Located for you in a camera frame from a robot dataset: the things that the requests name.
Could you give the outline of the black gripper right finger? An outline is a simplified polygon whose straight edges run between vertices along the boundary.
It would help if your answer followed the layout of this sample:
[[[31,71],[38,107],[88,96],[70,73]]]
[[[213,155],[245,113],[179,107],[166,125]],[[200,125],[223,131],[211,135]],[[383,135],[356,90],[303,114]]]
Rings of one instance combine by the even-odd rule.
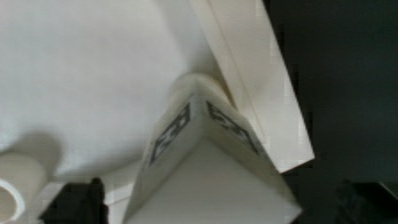
[[[342,181],[333,224],[398,224],[398,182]]]

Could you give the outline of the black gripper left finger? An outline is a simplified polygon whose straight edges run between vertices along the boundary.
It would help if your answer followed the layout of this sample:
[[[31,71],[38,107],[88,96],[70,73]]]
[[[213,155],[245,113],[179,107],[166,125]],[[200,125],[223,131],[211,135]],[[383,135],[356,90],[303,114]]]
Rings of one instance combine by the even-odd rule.
[[[42,224],[108,224],[104,185],[99,178],[88,183],[67,183],[40,213]]]

